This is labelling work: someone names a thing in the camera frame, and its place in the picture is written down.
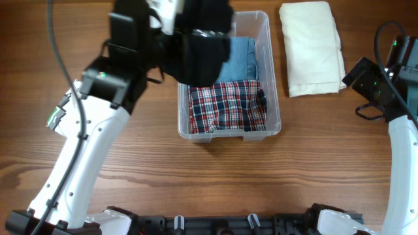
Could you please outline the black garment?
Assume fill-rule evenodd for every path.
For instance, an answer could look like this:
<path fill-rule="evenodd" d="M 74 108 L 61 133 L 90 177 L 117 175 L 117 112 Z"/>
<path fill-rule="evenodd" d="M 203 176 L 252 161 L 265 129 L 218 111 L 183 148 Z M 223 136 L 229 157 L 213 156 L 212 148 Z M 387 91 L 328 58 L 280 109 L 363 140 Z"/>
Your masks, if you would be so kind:
<path fill-rule="evenodd" d="M 169 37 L 162 71 L 177 82 L 193 87 L 212 86 L 229 60 L 229 37 L 203 37 L 176 33 Z"/>

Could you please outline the blue denim jeans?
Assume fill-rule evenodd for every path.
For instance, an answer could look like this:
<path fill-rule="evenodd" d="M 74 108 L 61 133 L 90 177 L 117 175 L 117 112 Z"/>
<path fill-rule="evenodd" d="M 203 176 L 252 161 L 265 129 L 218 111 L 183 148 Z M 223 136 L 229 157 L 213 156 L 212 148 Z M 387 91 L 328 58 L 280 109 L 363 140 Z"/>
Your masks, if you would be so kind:
<path fill-rule="evenodd" d="M 251 37 L 231 37 L 230 40 L 229 60 L 222 64 L 216 83 L 258 80 L 255 39 Z"/>

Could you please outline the red plaid shirt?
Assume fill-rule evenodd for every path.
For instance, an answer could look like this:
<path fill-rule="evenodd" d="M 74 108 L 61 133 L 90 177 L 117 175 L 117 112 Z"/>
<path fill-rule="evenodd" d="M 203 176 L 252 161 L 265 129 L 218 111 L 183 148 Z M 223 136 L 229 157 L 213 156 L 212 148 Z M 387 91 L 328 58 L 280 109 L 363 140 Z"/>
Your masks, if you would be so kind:
<path fill-rule="evenodd" d="M 258 80 L 219 82 L 188 87 L 193 134 L 222 130 L 265 131 L 267 99 Z"/>

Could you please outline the white printed shirt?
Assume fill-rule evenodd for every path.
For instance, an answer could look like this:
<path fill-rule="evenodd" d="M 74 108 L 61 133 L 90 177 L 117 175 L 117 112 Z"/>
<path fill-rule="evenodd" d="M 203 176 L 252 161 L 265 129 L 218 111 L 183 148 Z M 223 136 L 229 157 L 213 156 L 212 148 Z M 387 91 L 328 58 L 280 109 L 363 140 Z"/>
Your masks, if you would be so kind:
<path fill-rule="evenodd" d="M 80 113 L 72 89 L 69 89 L 48 118 L 46 126 L 64 137 L 80 132 Z"/>

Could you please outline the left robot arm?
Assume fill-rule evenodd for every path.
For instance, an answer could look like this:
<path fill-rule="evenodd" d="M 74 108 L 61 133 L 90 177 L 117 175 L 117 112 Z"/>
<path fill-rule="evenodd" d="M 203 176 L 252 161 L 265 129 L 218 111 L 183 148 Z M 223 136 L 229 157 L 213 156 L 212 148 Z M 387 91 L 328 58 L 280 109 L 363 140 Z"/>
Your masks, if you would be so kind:
<path fill-rule="evenodd" d="M 88 206 L 107 153 L 145 91 L 148 71 L 208 87 L 229 58 L 228 1 L 117 0 L 99 56 L 69 82 L 48 119 L 66 141 L 46 183 L 25 211 L 10 212 L 11 234 L 133 234 L 136 214 Z"/>

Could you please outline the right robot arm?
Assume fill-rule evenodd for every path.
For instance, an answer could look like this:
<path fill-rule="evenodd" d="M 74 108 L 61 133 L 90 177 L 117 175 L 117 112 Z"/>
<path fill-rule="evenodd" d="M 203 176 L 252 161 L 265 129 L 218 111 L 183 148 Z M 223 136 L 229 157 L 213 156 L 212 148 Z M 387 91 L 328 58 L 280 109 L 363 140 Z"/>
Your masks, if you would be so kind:
<path fill-rule="evenodd" d="M 391 185 L 381 234 L 417 233 L 417 37 L 394 38 L 386 66 L 363 57 L 345 85 L 389 124 Z"/>

